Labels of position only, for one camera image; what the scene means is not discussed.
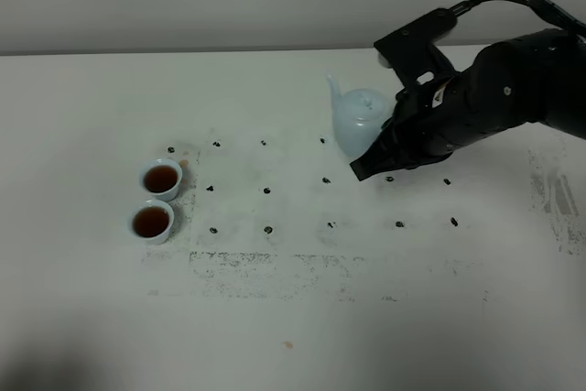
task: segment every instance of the translucent teapot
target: translucent teapot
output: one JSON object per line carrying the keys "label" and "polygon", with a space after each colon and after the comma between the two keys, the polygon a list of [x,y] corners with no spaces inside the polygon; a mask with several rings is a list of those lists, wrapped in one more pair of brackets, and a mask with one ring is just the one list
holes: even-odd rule
{"label": "translucent teapot", "polygon": [[391,117],[391,103],[372,89],[356,89],[342,95],[336,79],[331,75],[327,78],[334,137],[342,151],[350,159],[356,159],[381,133],[381,127]]}

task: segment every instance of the cup of tea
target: cup of tea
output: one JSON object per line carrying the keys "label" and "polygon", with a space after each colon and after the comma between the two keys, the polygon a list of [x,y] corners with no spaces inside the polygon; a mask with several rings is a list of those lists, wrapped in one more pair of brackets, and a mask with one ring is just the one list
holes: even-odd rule
{"label": "cup of tea", "polygon": [[174,220],[168,203],[152,199],[135,209],[128,219],[128,230],[147,244],[161,244],[168,239]]}
{"label": "cup of tea", "polygon": [[181,179],[183,169],[171,159],[153,160],[140,173],[140,185],[160,201],[172,201],[177,197]]}

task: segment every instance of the teapot lid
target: teapot lid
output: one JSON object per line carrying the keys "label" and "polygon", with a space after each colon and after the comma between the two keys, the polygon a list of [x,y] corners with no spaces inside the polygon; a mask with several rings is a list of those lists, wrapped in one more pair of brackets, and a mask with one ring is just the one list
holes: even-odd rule
{"label": "teapot lid", "polygon": [[373,121],[389,113],[388,98],[373,89],[356,89],[340,98],[338,108],[361,121]]}

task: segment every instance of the black cable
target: black cable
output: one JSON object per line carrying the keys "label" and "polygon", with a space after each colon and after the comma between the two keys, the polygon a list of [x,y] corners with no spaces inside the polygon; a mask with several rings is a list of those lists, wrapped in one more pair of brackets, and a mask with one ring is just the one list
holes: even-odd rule
{"label": "black cable", "polygon": [[[456,15],[456,17],[461,16],[464,13],[467,13],[475,6],[479,4],[483,4],[484,2],[493,2],[496,0],[464,0],[463,2],[454,5],[450,10]],[[523,6],[529,6],[527,0],[498,0],[503,2],[513,2],[514,4],[519,4]]]}

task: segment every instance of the stain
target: stain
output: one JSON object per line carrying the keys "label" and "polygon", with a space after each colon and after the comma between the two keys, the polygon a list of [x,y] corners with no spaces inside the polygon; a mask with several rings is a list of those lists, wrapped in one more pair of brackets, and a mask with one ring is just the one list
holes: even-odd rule
{"label": "stain", "polygon": [[559,251],[580,255],[584,251],[586,233],[572,194],[568,177],[558,163],[529,150],[529,175],[533,208],[548,216],[551,232],[559,242]]}
{"label": "stain", "polygon": [[355,302],[349,289],[352,273],[362,274],[362,257],[277,255],[191,251],[190,270],[199,283],[192,296],[291,300],[319,291],[338,301]]}
{"label": "stain", "polygon": [[445,260],[443,264],[446,271],[451,269],[452,274],[457,277],[460,273],[468,273],[473,268],[483,266],[483,263],[467,263],[461,260]]}

